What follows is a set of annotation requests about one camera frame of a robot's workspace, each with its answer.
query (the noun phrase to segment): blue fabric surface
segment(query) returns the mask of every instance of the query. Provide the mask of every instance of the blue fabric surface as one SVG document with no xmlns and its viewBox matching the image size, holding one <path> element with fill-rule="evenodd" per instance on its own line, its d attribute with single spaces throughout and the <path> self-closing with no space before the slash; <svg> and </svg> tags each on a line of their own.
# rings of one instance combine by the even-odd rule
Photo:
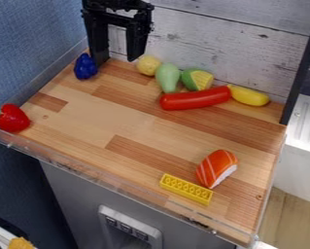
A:
<svg viewBox="0 0 310 249">
<path fill-rule="evenodd" d="M 85 36 L 81 0 L 0 0 L 0 105 Z M 0 217 L 41 249 L 75 248 L 39 163 L 0 145 Z"/>
</svg>

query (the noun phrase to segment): wooden cutting board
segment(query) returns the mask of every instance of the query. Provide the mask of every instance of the wooden cutting board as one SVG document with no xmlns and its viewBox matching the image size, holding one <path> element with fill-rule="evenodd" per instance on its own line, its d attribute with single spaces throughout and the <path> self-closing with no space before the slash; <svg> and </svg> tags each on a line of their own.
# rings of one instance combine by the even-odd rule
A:
<svg viewBox="0 0 310 249">
<path fill-rule="evenodd" d="M 284 139 L 286 127 L 278 124 L 283 106 L 251 107 L 230 100 L 163 111 L 159 96 L 155 79 L 140 75 L 131 63 L 111 59 L 95 78 L 83 82 L 70 64 L 22 106 L 33 124 L 20 136 L 59 152 L 63 156 L 46 157 L 76 173 L 116 185 L 237 243 L 249 243 Z M 240 163 L 214 190 L 209 206 L 159 187 L 163 173 L 197 183 L 196 166 L 218 149 L 234 153 Z M 108 175 L 121 181 L 113 184 Z"/>
</svg>

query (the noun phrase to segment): toy sushi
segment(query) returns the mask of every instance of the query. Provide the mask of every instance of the toy sushi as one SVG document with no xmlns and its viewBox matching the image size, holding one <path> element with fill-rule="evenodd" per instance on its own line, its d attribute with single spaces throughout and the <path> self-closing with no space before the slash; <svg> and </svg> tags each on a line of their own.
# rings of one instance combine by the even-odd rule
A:
<svg viewBox="0 0 310 249">
<path fill-rule="evenodd" d="M 213 189 L 237 169 L 237 163 L 237 157 L 231 152 L 215 151 L 197 167 L 197 180 L 202 186 Z"/>
</svg>

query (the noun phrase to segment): toy lemon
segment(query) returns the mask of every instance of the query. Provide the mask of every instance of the toy lemon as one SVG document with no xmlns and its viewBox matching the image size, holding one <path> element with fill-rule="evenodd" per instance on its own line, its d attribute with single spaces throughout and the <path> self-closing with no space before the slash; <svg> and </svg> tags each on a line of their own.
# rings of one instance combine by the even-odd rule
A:
<svg viewBox="0 0 310 249">
<path fill-rule="evenodd" d="M 241 103 L 253 106 L 262 106 L 270 101 L 268 95 L 253 89 L 227 85 L 230 89 L 232 97 Z"/>
<path fill-rule="evenodd" d="M 34 246 L 23 237 L 16 237 L 9 243 L 8 249 L 34 249 Z"/>
<path fill-rule="evenodd" d="M 153 76 L 160 64 L 161 61 L 158 58 L 152 55 L 144 55 L 138 60 L 136 68 L 141 74 Z"/>
</svg>

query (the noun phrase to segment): red toy bell pepper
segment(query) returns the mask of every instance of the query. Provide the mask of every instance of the red toy bell pepper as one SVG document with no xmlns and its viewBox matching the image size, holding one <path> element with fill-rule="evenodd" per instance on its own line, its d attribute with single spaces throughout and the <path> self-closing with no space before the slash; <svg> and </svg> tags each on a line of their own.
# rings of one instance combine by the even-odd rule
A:
<svg viewBox="0 0 310 249">
<path fill-rule="evenodd" d="M 0 109 L 0 128 L 9 132 L 22 131 L 30 126 L 30 120 L 15 104 L 5 104 Z"/>
</svg>

